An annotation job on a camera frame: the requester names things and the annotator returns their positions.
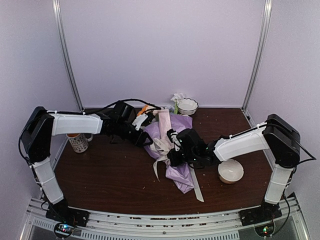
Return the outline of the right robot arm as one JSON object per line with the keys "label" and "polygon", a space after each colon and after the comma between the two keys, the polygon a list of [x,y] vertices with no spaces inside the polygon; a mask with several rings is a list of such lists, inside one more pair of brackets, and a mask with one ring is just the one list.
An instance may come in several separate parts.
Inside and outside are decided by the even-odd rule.
{"label": "right robot arm", "polygon": [[197,168],[220,165],[235,157],[257,151],[270,150],[274,168],[264,195],[264,204],[256,210],[259,220],[268,220],[286,188],[294,168],[300,162],[300,133],[277,114],[270,114],[267,120],[243,132],[221,136],[205,143],[193,128],[181,132],[169,129],[167,137],[173,143],[167,157],[174,167],[183,163]]}

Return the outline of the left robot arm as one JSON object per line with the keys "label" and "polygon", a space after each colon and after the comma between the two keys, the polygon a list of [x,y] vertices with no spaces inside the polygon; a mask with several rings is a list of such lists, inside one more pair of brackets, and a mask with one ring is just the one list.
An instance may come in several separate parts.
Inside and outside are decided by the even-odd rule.
{"label": "left robot arm", "polygon": [[129,122],[134,107],[117,101],[112,109],[103,108],[91,112],[50,111],[37,106],[21,132],[19,142],[26,153],[26,161],[33,169],[52,213],[61,222],[72,218],[72,211],[63,203],[63,192],[51,166],[51,141],[53,136],[67,134],[91,134],[118,136],[143,148],[153,143],[141,126],[149,115],[141,114]]}

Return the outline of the purple pink wrapping paper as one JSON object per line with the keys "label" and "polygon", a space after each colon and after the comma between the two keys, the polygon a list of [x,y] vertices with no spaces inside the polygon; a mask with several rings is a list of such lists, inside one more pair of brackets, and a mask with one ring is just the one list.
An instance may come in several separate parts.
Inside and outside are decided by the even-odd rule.
{"label": "purple pink wrapping paper", "polygon": [[193,127],[193,120],[186,115],[171,113],[168,109],[158,111],[156,116],[158,120],[149,124],[144,129],[153,140],[153,143],[147,145],[145,150],[155,159],[153,163],[154,174],[158,179],[158,163],[165,163],[165,177],[172,180],[177,188],[183,194],[186,194],[195,187],[193,178],[186,163],[178,166],[173,166],[171,163],[168,154],[171,150],[175,153],[178,147],[170,141],[167,132],[173,130],[177,134],[185,129],[191,129]]}

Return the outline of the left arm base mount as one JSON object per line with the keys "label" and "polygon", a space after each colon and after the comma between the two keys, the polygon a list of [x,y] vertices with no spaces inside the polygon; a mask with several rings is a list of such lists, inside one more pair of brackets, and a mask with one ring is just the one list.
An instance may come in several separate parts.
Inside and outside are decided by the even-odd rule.
{"label": "left arm base mount", "polygon": [[57,221],[53,233],[60,239],[70,237],[76,227],[86,227],[90,213],[85,210],[70,208],[67,217],[61,217],[53,209],[47,210],[45,217]]}

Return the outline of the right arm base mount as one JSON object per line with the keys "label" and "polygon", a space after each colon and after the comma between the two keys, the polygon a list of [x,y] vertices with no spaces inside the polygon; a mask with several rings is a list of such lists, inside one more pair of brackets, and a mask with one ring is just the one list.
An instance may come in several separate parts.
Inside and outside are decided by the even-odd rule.
{"label": "right arm base mount", "polygon": [[275,219],[280,218],[279,208],[263,208],[262,206],[241,210],[239,218],[242,226],[254,226],[259,237],[268,238],[276,232]]}

